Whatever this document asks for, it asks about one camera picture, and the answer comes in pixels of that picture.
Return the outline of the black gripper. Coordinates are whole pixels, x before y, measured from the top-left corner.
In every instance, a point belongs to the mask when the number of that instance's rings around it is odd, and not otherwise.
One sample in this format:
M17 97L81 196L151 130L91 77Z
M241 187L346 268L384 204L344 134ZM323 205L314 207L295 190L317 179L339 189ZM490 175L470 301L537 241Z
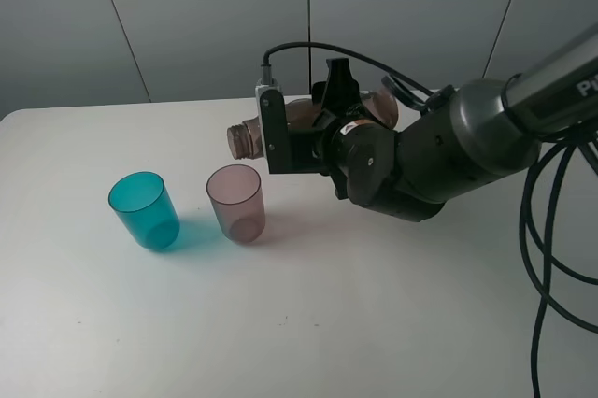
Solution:
M292 156L301 174L346 175L374 155L374 116L362 104L349 59L326 63L328 78L309 97L321 105L320 114L309 128L292 130Z

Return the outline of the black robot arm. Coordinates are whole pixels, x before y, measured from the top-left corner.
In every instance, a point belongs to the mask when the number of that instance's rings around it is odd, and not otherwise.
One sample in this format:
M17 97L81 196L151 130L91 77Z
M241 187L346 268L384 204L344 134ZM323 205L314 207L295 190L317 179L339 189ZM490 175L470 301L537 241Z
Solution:
M291 135L293 164L332 179L339 199L414 222L445 203L539 165L544 144L587 143L597 132L597 32L589 29L507 81L407 92L393 98L419 117L398 131L370 112L347 58L328 63L314 90L320 113Z

